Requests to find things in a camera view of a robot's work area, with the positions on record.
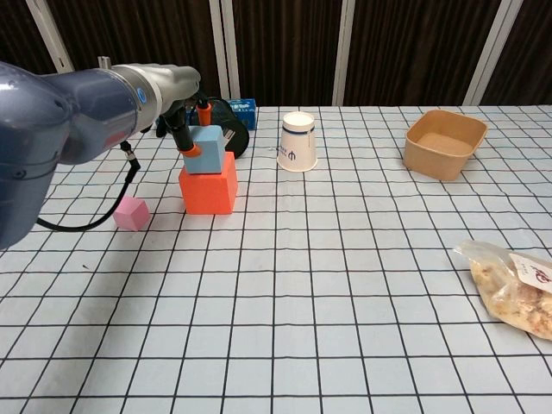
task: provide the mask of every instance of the pink block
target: pink block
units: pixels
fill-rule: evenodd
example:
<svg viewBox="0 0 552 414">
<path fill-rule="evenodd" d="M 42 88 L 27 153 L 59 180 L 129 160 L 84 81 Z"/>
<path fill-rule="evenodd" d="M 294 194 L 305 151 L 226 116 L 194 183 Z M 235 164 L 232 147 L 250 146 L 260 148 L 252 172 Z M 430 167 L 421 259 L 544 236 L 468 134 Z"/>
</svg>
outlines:
<svg viewBox="0 0 552 414">
<path fill-rule="evenodd" d="M 113 218 L 117 227 L 138 231 L 149 220 L 149 210 L 141 198 L 123 197 Z"/>
</svg>

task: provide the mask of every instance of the background wall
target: background wall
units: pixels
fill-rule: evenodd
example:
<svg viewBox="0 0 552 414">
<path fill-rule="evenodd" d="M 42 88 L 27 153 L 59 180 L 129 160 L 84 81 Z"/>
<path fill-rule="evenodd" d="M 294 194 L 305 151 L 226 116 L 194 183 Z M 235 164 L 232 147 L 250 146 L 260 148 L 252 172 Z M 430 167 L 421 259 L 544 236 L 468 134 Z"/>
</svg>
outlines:
<svg viewBox="0 0 552 414">
<path fill-rule="evenodd" d="M 47 4 L 75 70 L 96 67 L 98 55 L 114 64 L 190 65 L 208 94 L 225 95 L 230 84 L 232 97 L 254 97 L 259 105 L 459 105 L 500 10 L 521 1 Z M 523 0 L 515 13 L 481 104 L 552 104 L 552 1 Z M 50 73 L 50 56 L 27 2 L 0 0 L 0 60 Z"/>
</svg>

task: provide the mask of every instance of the paper cup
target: paper cup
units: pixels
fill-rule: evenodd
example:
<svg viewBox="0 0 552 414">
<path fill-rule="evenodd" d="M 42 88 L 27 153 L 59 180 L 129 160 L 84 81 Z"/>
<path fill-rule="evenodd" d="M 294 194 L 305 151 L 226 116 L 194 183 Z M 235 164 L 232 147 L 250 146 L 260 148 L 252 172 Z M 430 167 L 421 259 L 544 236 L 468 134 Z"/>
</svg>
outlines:
<svg viewBox="0 0 552 414">
<path fill-rule="evenodd" d="M 314 116 L 301 111 L 284 116 L 278 145 L 278 164 L 295 173 L 314 168 L 317 164 Z"/>
</svg>

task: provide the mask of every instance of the blue box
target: blue box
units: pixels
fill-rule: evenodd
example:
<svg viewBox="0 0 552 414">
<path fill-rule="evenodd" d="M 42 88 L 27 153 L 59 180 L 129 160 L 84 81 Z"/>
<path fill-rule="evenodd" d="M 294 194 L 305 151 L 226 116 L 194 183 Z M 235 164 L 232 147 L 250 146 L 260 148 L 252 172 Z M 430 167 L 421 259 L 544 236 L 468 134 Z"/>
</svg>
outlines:
<svg viewBox="0 0 552 414">
<path fill-rule="evenodd" d="M 201 148 L 198 157 L 184 157 L 189 174 L 220 174 L 224 167 L 223 130 L 218 125 L 190 127 L 193 141 Z"/>
<path fill-rule="evenodd" d="M 257 108 L 255 100 L 249 99 L 229 99 L 227 101 L 238 119 L 249 130 L 255 129 L 257 126 L 257 118 L 255 109 Z"/>
</svg>

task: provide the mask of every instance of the bag of food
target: bag of food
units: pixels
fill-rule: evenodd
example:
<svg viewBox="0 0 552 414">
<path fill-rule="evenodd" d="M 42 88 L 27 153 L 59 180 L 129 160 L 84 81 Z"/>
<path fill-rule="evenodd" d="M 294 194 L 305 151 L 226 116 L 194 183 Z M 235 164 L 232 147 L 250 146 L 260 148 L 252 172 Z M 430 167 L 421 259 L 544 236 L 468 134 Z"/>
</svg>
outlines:
<svg viewBox="0 0 552 414">
<path fill-rule="evenodd" d="M 469 259 L 491 315 L 552 341 L 552 263 L 482 241 L 464 241 L 455 251 Z"/>
</svg>

